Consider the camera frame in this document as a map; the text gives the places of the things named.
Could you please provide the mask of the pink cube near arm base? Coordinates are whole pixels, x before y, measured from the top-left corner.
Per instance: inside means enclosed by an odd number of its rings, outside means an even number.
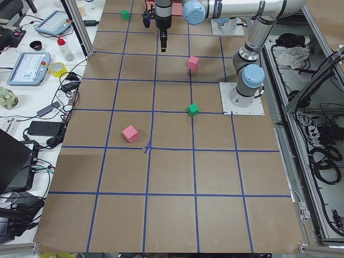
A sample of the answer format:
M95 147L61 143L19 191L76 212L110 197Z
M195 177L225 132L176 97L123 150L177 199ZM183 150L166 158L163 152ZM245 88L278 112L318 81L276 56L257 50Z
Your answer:
M187 68L189 70L195 71L198 69L199 58L196 56L190 56L187 63Z

